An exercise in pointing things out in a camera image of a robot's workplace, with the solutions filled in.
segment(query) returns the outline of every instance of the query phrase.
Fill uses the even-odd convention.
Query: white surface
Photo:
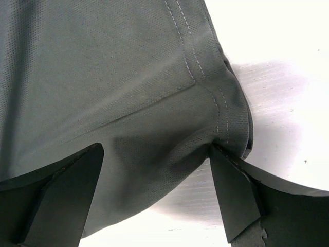
[[[248,160],[329,190],[326,1],[206,0],[218,39],[249,100]],[[81,241],[87,246],[228,246],[209,164],[150,209]]]

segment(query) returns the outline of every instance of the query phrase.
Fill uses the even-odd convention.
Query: gray garment
[[[0,71],[0,181],[103,145],[84,236],[161,199],[212,142],[251,150],[203,0],[5,1]]]

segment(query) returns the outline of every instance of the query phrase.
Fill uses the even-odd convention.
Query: seam
[[[187,22],[187,20],[186,20],[186,17],[185,17],[184,12],[183,12],[183,10],[182,10],[180,4],[179,4],[179,1],[176,0],[176,3],[177,3],[177,5],[178,5],[178,7],[179,7],[179,10],[180,10],[182,16],[183,16],[183,19],[184,19],[184,21],[185,21],[185,24],[186,24],[186,26],[187,26],[187,29],[188,29],[188,31],[189,31],[189,34],[190,34],[191,38],[193,38],[193,37],[192,37],[191,28],[190,28],[190,26],[189,26],[189,24],[188,24],[188,22]],[[206,75],[205,75],[205,73],[204,73],[204,71],[203,71],[203,69],[202,69],[202,67],[201,67],[201,65],[200,65],[200,62],[199,62],[199,60],[198,60],[198,58],[197,58],[197,56],[196,56],[196,54],[195,54],[194,46],[192,47],[192,49],[193,49],[193,55],[194,55],[194,58],[195,58],[195,60],[196,60],[196,62],[197,62],[197,64],[198,64],[198,66],[199,66],[199,68],[200,68],[200,70],[201,70],[201,73],[203,74],[204,78],[206,79]],[[224,96],[224,94],[223,94],[223,91],[222,91],[219,87],[217,87],[217,88],[219,89],[219,91],[220,91],[220,93],[221,93],[221,96],[222,96],[222,98],[223,98],[223,100],[224,100],[225,108],[226,108],[226,130],[227,130],[227,142],[226,142],[226,143],[228,144],[228,143],[229,143],[228,107],[227,107],[227,102],[226,102],[225,96]],[[208,90],[208,89],[207,89],[207,91],[211,94],[211,97],[213,98],[213,100],[214,100],[214,102],[215,102],[215,104],[216,104],[216,107],[217,107],[217,111],[218,111],[218,116],[217,116],[217,134],[218,134],[218,124],[219,124],[219,118],[220,118],[220,110],[219,110],[219,108],[218,108],[218,104],[217,104],[217,102],[216,102],[216,100],[215,100],[215,97],[214,97],[214,95],[212,94],[212,92],[211,92],[210,90]]]
[[[166,6],[167,6],[167,8],[168,8],[168,11],[169,11],[169,13],[170,13],[170,15],[171,15],[171,18],[172,18],[173,21],[174,21],[175,27],[176,27],[177,32],[178,32],[178,34],[179,34],[179,38],[180,38],[181,44],[182,44],[182,46],[183,46],[183,57],[184,57],[184,61],[185,61],[186,68],[187,68],[187,70],[189,71],[190,76],[192,77],[194,83],[196,83],[196,81],[195,81],[195,79],[194,79],[194,77],[193,77],[193,75],[192,75],[192,73],[191,73],[191,70],[190,70],[190,68],[189,68],[189,66],[188,66],[188,64],[187,64],[187,61],[186,61],[186,56],[185,56],[185,52],[184,52],[184,42],[183,42],[183,39],[182,39],[182,37],[181,37],[181,34],[180,34],[179,30],[178,30],[178,26],[177,26],[176,20],[175,20],[175,18],[174,18],[174,16],[173,16],[173,13],[171,12],[171,10],[170,10],[170,8],[169,8],[169,6],[168,6],[167,1],[164,1],[164,2],[165,2]]]
[[[168,8],[168,11],[169,11],[169,13],[170,13],[170,16],[171,16],[171,18],[172,18],[173,21],[174,21],[174,24],[175,24],[175,27],[176,27],[176,29],[177,29],[177,32],[178,32],[178,35],[179,35],[179,38],[180,38],[181,44],[182,44],[182,46],[183,46],[183,57],[184,57],[184,61],[185,61],[186,68],[188,69],[188,71],[189,71],[189,73],[190,73],[190,75],[191,75],[191,77],[192,77],[194,83],[197,84],[197,85],[199,85],[199,84],[195,81],[195,79],[194,79],[194,77],[193,77],[193,75],[192,75],[192,73],[191,73],[191,71],[190,71],[190,68],[189,68],[189,66],[188,66],[188,64],[187,64],[186,56],[185,56],[185,52],[184,52],[184,42],[183,42],[183,39],[182,39],[181,34],[180,34],[180,32],[179,32],[179,29],[178,29],[178,26],[177,26],[176,20],[175,20],[175,18],[174,18],[174,16],[173,16],[173,13],[171,12],[171,10],[170,10],[170,8],[169,8],[169,5],[168,5],[168,3],[167,3],[166,0],[164,0],[164,3],[166,4],[166,6],[167,6],[167,8]],[[199,61],[198,61],[197,58],[196,58],[196,60],[197,60],[197,62],[198,62],[199,68],[201,69],[201,72],[203,73],[203,75],[205,75],[204,72],[203,72],[203,70],[202,70],[202,67],[201,67],[201,65],[200,65],[200,63],[199,63]],[[217,102],[216,102],[216,100],[215,100],[215,96],[212,94],[212,92],[210,92],[210,91],[209,91],[207,88],[205,88],[204,86],[201,86],[201,87],[203,87],[204,89],[206,89],[206,90],[211,94],[211,97],[212,97],[213,101],[215,102],[215,105],[216,105],[216,108],[217,108],[217,123],[216,123],[216,128],[217,128],[217,134],[219,134],[218,125],[219,125],[219,119],[220,119],[220,110],[219,110],[218,104],[217,104]]]

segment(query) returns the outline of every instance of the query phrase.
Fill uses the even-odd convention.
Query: stitched seam
[[[178,32],[178,35],[179,35],[179,38],[180,38],[181,44],[182,44],[182,46],[183,46],[183,57],[184,57],[184,61],[185,61],[186,68],[187,68],[187,70],[189,71],[190,76],[192,77],[194,83],[196,83],[196,81],[195,81],[195,79],[194,79],[194,77],[193,77],[193,75],[192,75],[192,73],[191,73],[191,70],[190,70],[190,68],[189,68],[189,66],[188,66],[188,64],[187,64],[187,61],[186,61],[186,56],[185,56],[185,52],[184,52],[184,42],[183,42],[183,39],[182,39],[182,37],[181,37],[181,34],[180,34],[179,30],[178,30],[178,26],[177,26],[176,20],[175,20],[175,18],[174,18],[174,16],[173,16],[173,13],[171,12],[171,10],[170,10],[170,8],[169,8],[169,6],[168,6],[167,1],[164,1],[164,2],[165,2],[166,6],[167,6],[167,8],[168,8],[168,11],[169,11],[169,13],[170,13],[170,15],[171,15],[171,18],[172,18],[173,21],[174,21],[174,24],[175,24],[175,27],[176,27],[176,29],[177,29],[177,32]]]
[[[181,6],[180,6],[180,4],[179,4],[179,1],[177,0],[176,3],[177,3],[177,5],[178,5],[178,7],[179,7],[179,10],[180,10],[180,12],[181,12],[183,18],[184,18],[184,21],[185,21],[185,24],[186,24],[187,29],[188,29],[188,31],[189,31],[189,34],[190,34],[191,38],[193,38],[193,37],[192,37],[192,33],[191,33],[191,28],[190,28],[190,26],[189,26],[189,24],[188,24],[188,22],[187,22],[187,20],[186,20],[186,17],[185,17],[185,15],[184,15],[184,13],[183,13],[183,10],[182,10],[182,8],[181,8]],[[197,62],[198,66],[199,66],[199,68],[200,68],[200,70],[201,70],[201,73],[203,74],[204,78],[206,78],[205,73],[204,73],[204,71],[203,71],[203,69],[202,69],[202,67],[201,67],[201,65],[200,65],[200,62],[199,62],[199,60],[198,60],[198,58],[197,58],[197,56],[196,56],[196,54],[195,54],[194,46],[192,47],[192,49],[193,49],[193,55],[194,55],[194,58],[196,59],[196,62]],[[227,130],[227,142],[226,142],[226,143],[228,144],[228,142],[229,142],[228,107],[227,107],[227,102],[226,102],[226,99],[225,99],[225,97],[224,97],[223,91],[222,91],[219,87],[218,87],[218,89],[219,89],[219,91],[220,91],[220,93],[221,93],[221,95],[222,95],[222,98],[223,98],[224,103],[225,103],[225,108],[226,108],[226,130]],[[213,98],[213,100],[214,100],[214,102],[215,102],[215,104],[216,104],[216,107],[217,107],[217,111],[218,111],[218,117],[217,117],[217,134],[218,134],[218,125],[219,125],[219,118],[220,118],[220,110],[219,110],[219,108],[218,108],[218,105],[217,105],[217,102],[216,102],[216,100],[215,100],[214,95],[212,94],[212,92],[211,92],[210,90],[208,90],[208,91],[209,91],[209,93],[211,94],[211,97]]]

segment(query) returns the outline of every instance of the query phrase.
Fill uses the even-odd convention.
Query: double stitching
[[[184,57],[184,62],[185,62],[186,68],[188,69],[189,74],[191,75],[191,78],[193,79],[194,83],[198,84],[198,83],[195,81],[195,79],[194,79],[194,77],[193,77],[193,75],[192,75],[192,73],[191,73],[191,70],[190,70],[190,68],[189,68],[189,66],[188,66],[188,64],[187,64],[186,55],[185,55],[185,51],[184,51],[184,42],[183,42],[183,39],[182,39],[181,34],[180,34],[180,32],[179,32],[179,29],[178,29],[178,26],[177,26],[176,20],[175,20],[173,14],[172,14],[172,12],[171,12],[171,10],[170,10],[170,8],[169,8],[169,5],[168,5],[167,1],[164,0],[164,2],[165,2],[166,6],[167,6],[167,8],[168,8],[168,11],[169,11],[169,13],[170,13],[171,18],[172,18],[173,21],[174,21],[174,24],[175,24],[176,30],[177,30],[177,32],[178,32],[178,35],[179,35],[179,38],[180,38],[181,44],[182,44],[182,46],[183,46],[183,57]],[[191,28],[190,28],[190,26],[189,26],[189,24],[188,24],[188,22],[187,22],[187,19],[186,19],[185,15],[184,15],[184,12],[183,12],[183,10],[182,10],[180,4],[179,4],[179,1],[177,0],[176,3],[177,3],[177,5],[178,5],[178,7],[179,7],[179,10],[180,10],[182,16],[183,16],[183,19],[184,19],[184,21],[185,21],[185,24],[186,24],[186,27],[187,27],[187,29],[188,29],[188,32],[189,32],[189,34],[190,34],[190,36],[191,36],[191,38],[192,38],[192,40],[193,40],[192,32],[191,32]],[[200,64],[200,62],[199,62],[199,60],[198,60],[198,58],[197,58],[197,56],[196,56],[196,54],[195,54],[194,46],[192,47],[192,49],[193,49],[193,56],[194,56],[194,58],[195,58],[195,60],[196,60],[196,62],[197,62],[197,64],[198,64],[198,66],[199,66],[199,68],[200,68],[200,71],[201,71],[203,77],[206,79],[206,75],[205,75],[205,73],[204,73],[204,71],[203,71],[203,69],[202,69],[202,67],[201,67],[201,64]],[[217,102],[216,102],[216,100],[215,100],[215,97],[214,97],[214,95],[212,94],[212,92],[211,92],[210,90],[208,90],[207,88],[205,88],[205,89],[210,93],[210,95],[211,95],[213,101],[215,102],[216,108],[217,108],[217,124],[216,124],[216,127],[217,127],[217,134],[219,134],[218,125],[219,125],[219,119],[220,119],[220,110],[219,110],[218,104],[217,104]],[[227,129],[227,142],[226,142],[226,143],[228,144],[228,143],[229,143],[228,107],[227,107],[227,102],[226,102],[225,96],[224,96],[224,94],[223,94],[223,91],[222,91],[219,87],[218,87],[218,89],[219,89],[219,91],[220,91],[220,93],[221,93],[221,96],[222,96],[222,98],[223,98],[223,100],[224,100],[225,108],[226,108],[226,129]]]

